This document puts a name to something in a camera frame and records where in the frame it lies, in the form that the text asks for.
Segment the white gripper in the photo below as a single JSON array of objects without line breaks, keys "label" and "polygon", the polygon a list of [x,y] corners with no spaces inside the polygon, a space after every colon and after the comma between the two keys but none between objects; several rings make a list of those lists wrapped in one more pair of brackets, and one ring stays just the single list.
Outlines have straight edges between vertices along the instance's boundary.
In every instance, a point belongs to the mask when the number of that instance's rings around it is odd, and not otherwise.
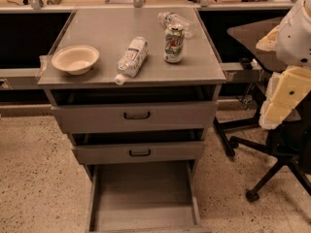
[{"label": "white gripper", "polygon": [[[276,51],[279,26],[261,38],[256,48]],[[311,91],[311,69],[289,66],[281,74],[274,73],[268,82],[266,99],[260,109],[259,125],[271,130],[279,126]]]}]

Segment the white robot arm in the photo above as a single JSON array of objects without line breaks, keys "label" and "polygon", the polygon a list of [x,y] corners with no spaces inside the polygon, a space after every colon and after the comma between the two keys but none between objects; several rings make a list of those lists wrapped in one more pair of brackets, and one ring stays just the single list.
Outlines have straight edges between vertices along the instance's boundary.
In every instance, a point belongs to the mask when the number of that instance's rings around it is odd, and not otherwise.
[{"label": "white robot arm", "polygon": [[287,65],[273,73],[259,112],[259,125],[279,126],[311,91],[311,0],[297,0],[280,24],[257,44],[258,50],[275,51]]}]

